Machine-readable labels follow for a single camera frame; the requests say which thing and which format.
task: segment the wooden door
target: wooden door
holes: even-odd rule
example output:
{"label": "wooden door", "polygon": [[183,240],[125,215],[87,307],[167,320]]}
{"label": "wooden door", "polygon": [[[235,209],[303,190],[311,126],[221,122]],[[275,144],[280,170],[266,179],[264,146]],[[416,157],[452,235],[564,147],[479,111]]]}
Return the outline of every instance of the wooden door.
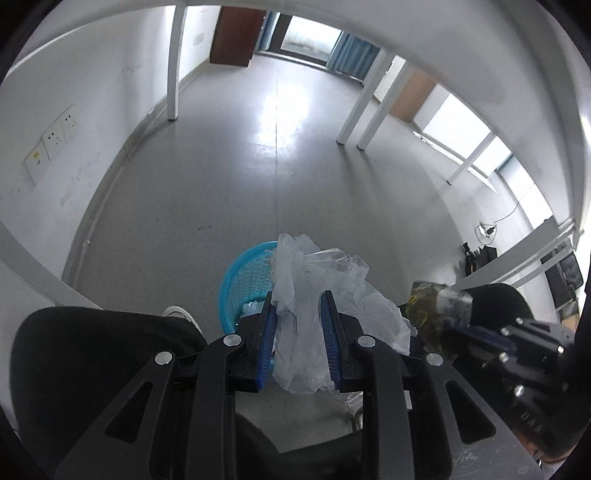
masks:
{"label": "wooden door", "polygon": [[210,62],[248,67],[264,19],[263,10],[222,7],[213,35]]}

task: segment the blue laundry basket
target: blue laundry basket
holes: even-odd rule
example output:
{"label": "blue laundry basket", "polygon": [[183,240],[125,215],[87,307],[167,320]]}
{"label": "blue laundry basket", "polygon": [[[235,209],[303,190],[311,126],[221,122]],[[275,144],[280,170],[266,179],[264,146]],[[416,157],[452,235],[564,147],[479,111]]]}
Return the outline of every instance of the blue laundry basket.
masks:
{"label": "blue laundry basket", "polygon": [[272,289],[271,257],[277,242],[266,242],[246,250],[228,268],[220,287],[219,315],[225,334],[236,331],[242,305],[263,301]]}

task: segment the gray floor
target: gray floor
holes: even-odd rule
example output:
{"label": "gray floor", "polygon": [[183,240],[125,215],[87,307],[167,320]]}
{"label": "gray floor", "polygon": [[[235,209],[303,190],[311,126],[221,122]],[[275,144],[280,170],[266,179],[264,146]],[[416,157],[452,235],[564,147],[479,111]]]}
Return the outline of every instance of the gray floor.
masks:
{"label": "gray floor", "polygon": [[[500,218],[513,200],[470,174],[450,190],[444,179],[455,164],[393,117],[358,151],[374,103],[351,142],[338,146],[360,90],[268,57],[255,56],[247,69],[210,66],[181,92],[178,120],[162,119],[122,172],[77,289],[106,309],[157,314],[181,305],[213,340],[222,334],[225,270],[282,232],[359,254],[368,280],[395,303],[414,280],[453,284],[467,232]],[[508,248],[527,225],[517,217],[507,225],[497,241]],[[326,393],[289,395],[270,384],[237,404],[280,451],[350,430],[349,412]]]}

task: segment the electrical outlet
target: electrical outlet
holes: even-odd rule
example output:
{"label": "electrical outlet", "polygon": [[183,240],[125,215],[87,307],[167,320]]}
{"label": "electrical outlet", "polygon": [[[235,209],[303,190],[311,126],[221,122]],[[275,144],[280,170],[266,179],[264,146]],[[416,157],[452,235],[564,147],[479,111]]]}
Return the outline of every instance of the electrical outlet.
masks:
{"label": "electrical outlet", "polygon": [[195,38],[193,39],[193,45],[199,45],[203,41],[204,36],[204,32],[201,32],[199,35],[195,35]]}
{"label": "electrical outlet", "polygon": [[78,132],[78,112],[76,105],[71,105],[60,117],[61,127],[66,136],[66,142],[71,142]]}
{"label": "electrical outlet", "polygon": [[60,119],[53,122],[51,127],[43,132],[41,139],[43,140],[43,145],[45,145],[49,159],[55,160],[66,144],[66,137],[64,135],[64,129],[61,127]]}
{"label": "electrical outlet", "polygon": [[49,167],[49,156],[43,142],[39,142],[24,161],[34,185],[37,185]]}

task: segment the white wall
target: white wall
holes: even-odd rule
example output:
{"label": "white wall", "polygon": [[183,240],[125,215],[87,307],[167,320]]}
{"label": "white wall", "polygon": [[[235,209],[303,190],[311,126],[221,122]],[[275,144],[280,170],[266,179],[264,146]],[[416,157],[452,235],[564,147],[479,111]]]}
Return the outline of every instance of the white wall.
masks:
{"label": "white wall", "polygon": [[16,425],[9,389],[10,353],[22,321],[31,313],[53,306],[0,262],[0,406],[12,425]]}
{"label": "white wall", "polygon": [[[181,77],[208,58],[218,12],[189,9]],[[20,63],[0,87],[0,220],[58,277],[104,173],[166,93],[173,13],[159,7],[93,22]],[[22,161],[73,103],[77,136],[34,186]]]}

